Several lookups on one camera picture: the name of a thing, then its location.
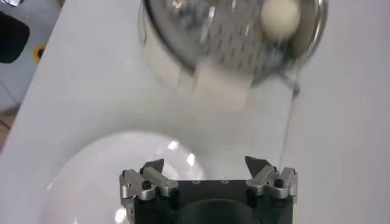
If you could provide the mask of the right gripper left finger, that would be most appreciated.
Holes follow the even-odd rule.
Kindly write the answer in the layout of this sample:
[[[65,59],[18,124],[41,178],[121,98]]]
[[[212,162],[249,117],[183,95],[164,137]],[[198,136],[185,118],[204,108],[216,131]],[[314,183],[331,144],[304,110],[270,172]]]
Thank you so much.
[[[179,189],[179,182],[170,180],[162,174],[164,159],[148,161],[137,172],[134,169],[123,170],[119,176],[120,203],[128,213],[134,211],[133,201],[151,201],[156,198],[156,190],[164,197]]]

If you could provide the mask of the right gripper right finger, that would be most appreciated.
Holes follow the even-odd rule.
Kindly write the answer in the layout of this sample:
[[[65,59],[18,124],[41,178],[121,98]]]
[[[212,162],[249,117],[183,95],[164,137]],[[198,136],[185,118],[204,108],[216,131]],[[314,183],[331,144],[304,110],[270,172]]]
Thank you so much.
[[[281,172],[265,159],[245,156],[251,179],[246,180],[247,196],[250,200],[267,196],[276,200],[291,198],[297,203],[298,173],[285,167]]]

